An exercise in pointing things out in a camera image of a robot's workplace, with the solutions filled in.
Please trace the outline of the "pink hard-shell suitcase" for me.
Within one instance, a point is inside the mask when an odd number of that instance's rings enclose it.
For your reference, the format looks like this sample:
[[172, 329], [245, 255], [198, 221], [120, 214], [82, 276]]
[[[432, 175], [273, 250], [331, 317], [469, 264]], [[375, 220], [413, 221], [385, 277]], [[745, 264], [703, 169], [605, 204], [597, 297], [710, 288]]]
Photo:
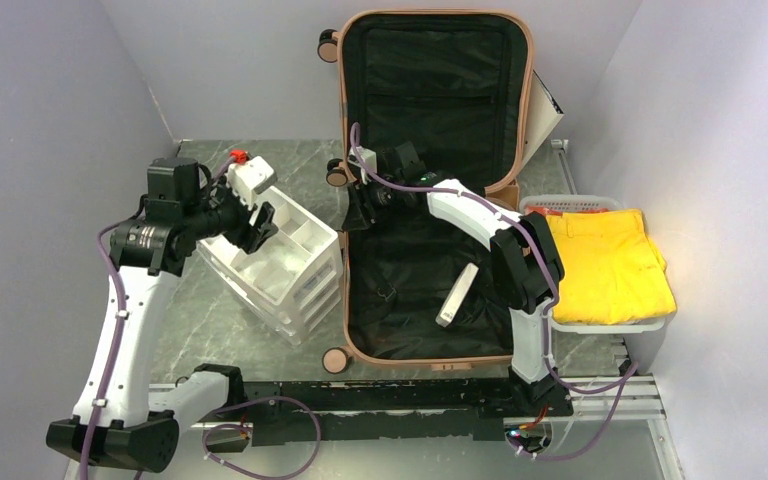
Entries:
[[318, 38], [338, 67], [344, 153], [343, 329], [379, 367], [511, 358], [560, 273], [548, 229], [499, 202], [518, 191], [533, 38], [494, 11], [381, 10]]

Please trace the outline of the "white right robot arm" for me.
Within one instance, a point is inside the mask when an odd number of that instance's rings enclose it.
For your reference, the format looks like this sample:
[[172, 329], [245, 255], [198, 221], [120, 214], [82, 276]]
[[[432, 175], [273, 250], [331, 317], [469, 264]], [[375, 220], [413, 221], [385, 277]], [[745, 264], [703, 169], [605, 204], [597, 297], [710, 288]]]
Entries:
[[381, 366], [507, 361], [512, 407], [532, 415], [554, 374], [548, 314], [564, 267], [546, 220], [428, 170], [412, 145], [350, 153], [344, 332]]

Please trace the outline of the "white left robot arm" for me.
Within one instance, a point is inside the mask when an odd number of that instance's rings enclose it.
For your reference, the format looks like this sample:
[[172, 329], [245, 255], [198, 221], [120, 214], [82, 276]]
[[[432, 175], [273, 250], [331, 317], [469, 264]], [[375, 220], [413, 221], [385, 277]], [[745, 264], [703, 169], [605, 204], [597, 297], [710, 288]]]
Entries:
[[46, 434], [49, 448], [75, 462], [74, 478], [89, 478], [95, 467], [159, 473], [194, 423], [244, 411], [239, 368], [204, 364], [180, 386], [152, 394], [150, 361], [197, 244], [222, 237], [252, 253], [276, 234], [275, 210], [260, 200], [275, 181], [263, 158], [242, 152], [217, 172], [191, 158], [159, 158], [148, 167], [135, 214], [98, 234], [109, 278], [102, 331], [72, 414]]

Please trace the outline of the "white flat board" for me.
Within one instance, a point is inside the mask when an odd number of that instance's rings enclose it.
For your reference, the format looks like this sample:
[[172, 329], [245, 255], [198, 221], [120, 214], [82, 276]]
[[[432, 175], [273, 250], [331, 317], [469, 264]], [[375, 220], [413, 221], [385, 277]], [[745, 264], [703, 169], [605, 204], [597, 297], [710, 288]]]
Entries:
[[564, 111], [536, 71], [532, 73], [523, 161], [528, 163], [554, 131]]

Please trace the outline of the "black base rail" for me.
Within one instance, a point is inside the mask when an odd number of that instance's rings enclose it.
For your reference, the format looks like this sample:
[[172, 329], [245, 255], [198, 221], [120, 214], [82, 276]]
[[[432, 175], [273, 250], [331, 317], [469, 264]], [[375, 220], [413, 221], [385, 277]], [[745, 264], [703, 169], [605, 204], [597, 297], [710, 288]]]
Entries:
[[538, 416], [569, 417], [570, 395], [559, 385], [528, 397], [508, 378], [450, 378], [381, 381], [249, 382], [253, 406], [234, 413], [209, 413], [199, 426], [243, 422], [256, 446], [312, 441], [315, 429], [298, 406], [307, 405], [325, 441], [467, 436], [499, 440], [507, 428]]

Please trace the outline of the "yellow garment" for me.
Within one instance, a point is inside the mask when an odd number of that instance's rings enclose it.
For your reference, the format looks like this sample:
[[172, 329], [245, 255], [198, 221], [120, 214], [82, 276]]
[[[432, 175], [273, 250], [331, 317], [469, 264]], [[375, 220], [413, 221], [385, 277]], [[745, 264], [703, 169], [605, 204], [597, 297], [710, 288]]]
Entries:
[[564, 212], [546, 220], [565, 269], [556, 322], [618, 325], [677, 311], [667, 262], [641, 210]]

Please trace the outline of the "black suitcase wheel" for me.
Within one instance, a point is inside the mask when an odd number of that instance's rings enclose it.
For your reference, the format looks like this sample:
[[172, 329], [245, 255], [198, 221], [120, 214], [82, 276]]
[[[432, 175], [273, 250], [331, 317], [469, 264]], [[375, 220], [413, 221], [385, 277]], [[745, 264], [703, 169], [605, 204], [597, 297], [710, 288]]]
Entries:
[[333, 158], [326, 163], [326, 183], [334, 188], [342, 188], [351, 182], [350, 175], [344, 168], [343, 160]]
[[322, 368], [331, 375], [338, 375], [348, 370], [353, 356], [343, 347], [333, 347], [326, 350], [321, 357]]

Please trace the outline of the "white plastic mesh basket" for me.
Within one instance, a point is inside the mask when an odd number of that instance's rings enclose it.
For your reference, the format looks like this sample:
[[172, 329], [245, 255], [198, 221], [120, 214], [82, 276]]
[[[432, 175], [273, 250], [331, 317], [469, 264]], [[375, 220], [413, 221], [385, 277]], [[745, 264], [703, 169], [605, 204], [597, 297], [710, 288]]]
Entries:
[[579, 334], [638, 334], [661, 329], [677, 311], [667, 262], [637, 208], [594, 195], [544, 194], [520, 201], [539, 213], [566, 270], [550, 323]]

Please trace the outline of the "white plastic drawer organizer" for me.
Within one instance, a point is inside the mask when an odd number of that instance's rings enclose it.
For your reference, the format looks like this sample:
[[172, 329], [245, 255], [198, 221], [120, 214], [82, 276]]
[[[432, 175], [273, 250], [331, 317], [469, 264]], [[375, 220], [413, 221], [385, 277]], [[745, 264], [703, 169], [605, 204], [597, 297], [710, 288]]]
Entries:
[[256, 252], [247, 254], [222, 236], [200, 241], [197, 252], [239, 303], [298, 346], [340, 299], [338, 234], [276, 187], [260, 199], [275, 208], [278, 231]]

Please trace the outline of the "white book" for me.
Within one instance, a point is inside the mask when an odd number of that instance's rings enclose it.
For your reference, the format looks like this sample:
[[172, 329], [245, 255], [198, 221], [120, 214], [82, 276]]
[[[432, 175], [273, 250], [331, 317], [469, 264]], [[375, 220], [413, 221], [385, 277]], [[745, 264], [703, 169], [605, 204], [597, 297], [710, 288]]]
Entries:
[[439, 326], [447, 328], [454, 321], [478, 271], [475, 264], [468, 263], [458, 275], [436, 316], [435, 321]]

